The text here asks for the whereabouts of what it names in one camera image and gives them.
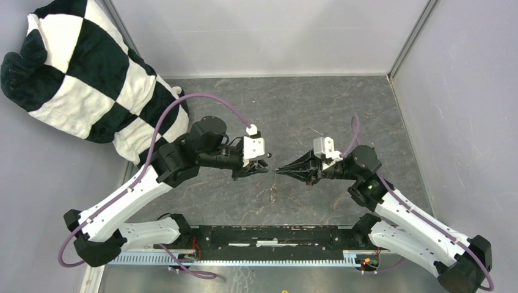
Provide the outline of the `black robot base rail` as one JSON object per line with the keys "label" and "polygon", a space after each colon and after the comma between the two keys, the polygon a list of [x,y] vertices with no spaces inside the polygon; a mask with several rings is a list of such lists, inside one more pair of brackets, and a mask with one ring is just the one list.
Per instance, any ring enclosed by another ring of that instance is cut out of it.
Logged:
{"label": "black robot base rail", "polygon": [[187,226],[182,214],[172,214],[180,220],[180,236],[166,247],[169,250],[190,250],[198,259],[210,250],[227,247],[321,247],[323,250],[377,251],[369,240],[361,217],[354,226],[337,225],[267,225],[267,226]]}

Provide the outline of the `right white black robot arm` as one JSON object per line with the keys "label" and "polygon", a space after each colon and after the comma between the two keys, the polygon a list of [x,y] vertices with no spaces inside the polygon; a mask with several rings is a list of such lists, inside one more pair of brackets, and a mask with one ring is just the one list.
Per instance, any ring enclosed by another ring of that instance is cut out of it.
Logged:
{"label": "right white black robot arm", "polygon": [[353,180],[348,193],[370,210],[354,227],[357,247],[397,253],[430,272],[448,292],[494,290],[491,243],[455,231],[420,209],[379,174],[380,167],[374,148],[359,145],[337,158],[311,150],[276,172],[309,186],[322,179]]}

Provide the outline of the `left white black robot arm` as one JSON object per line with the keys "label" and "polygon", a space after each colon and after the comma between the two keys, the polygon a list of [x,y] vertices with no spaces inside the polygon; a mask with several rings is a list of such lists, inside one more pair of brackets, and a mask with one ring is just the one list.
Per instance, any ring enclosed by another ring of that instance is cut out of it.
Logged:
{"label": "left white black robot arm", "polygon": [[189,132],[156,150],[148,165],[95,206],[64,214],[77,255],[89,266],[103,266],[121,252],[149,245],[172,244],[186,248],[194,234],[181,214],[131,223],[149,202],[195,178],[202,167],[229,170],[233,179],[267,171],[266,144],[255,126],[246,135],[229,139],[223,120],[207,116]]}

